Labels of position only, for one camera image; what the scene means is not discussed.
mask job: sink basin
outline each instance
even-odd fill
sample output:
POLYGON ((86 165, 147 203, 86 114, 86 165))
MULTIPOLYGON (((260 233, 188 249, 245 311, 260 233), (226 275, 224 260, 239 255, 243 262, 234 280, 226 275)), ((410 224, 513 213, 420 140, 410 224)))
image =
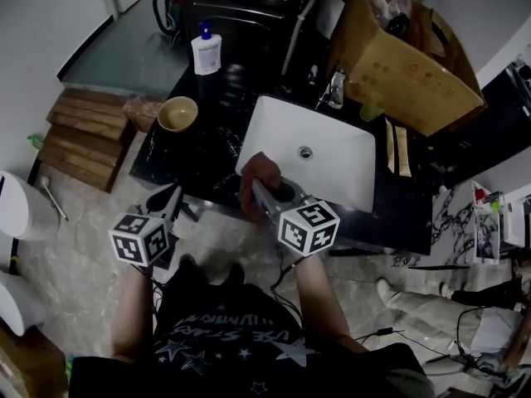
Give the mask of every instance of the sink basin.
POLYGON ((236 173, 256 153, 275 161, 284 177, 310 195, 347 208, 373 211, 375 143, 372 134, 326 115, 261 96, 236 173))

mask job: wooden pallet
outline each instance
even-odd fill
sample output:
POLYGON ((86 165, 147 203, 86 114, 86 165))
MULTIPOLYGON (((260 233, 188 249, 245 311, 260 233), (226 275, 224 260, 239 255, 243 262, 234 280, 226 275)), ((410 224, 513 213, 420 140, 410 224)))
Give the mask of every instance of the wooden pallet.
POLYGON ((110 192, 135 133, 122 111, 126 100, 65 90, 48 115, 52 126, 37 157, 73 178, 110 192))

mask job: marble countertop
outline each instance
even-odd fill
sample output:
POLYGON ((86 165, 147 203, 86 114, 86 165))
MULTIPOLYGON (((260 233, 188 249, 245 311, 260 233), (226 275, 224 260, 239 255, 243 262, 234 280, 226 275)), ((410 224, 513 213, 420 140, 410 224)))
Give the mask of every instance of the marble countertop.
MULTIPOLYGON (((191 203, 215 206, 241 217, 237 200, 240 178, 235 166, 259 94, 308 104, 230 67, 207 77, 196 77, 188 68, 169 97, 194 99, 199 107, 196 122, 177 135, 155 122, 130 174, 158 185, 180 182, 191 203)), ((324 109, 328 116, 372 133, 377 144, 373 213, 333 205, 342 220, 336 243, 374 252, 400 250, 402 254, 429 255, 431 188, 423 160, 424 139, 408 130, 413 177, 399 177, 387 168, 384 118, 365 123, 358 111, 359 104, 350 100, 340 111, 324 109)))

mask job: white sneaker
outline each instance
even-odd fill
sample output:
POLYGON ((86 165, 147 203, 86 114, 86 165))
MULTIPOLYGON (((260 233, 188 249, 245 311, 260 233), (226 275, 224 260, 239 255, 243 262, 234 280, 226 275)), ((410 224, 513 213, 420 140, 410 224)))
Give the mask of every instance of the white sneaker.
POLYGON ((389 282, 383 277, 376 281, 376 290, 378 291, 378 295, 380 295, 380 299, 386 307, 389 306, 389 300, 398 293, 398 291, 393 289, 389 282))
POLYGON ((445 282, 441 282, 441 285, 439 286, 439 295, 446 299, 451 299, 451 295, 453 295, 455 292, 454 289, 452 289, 448 284, 445 282))

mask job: bowl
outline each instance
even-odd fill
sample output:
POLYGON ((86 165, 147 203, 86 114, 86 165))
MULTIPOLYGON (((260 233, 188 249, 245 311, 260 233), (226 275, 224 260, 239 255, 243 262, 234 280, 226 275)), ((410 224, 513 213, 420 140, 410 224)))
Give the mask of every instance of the bowl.
POLYGON ((167 131, 180 133, 189 128, 196 120, 198 108, 196 102, 184 96, 167 100, 158 111, 158 123, 167 131))

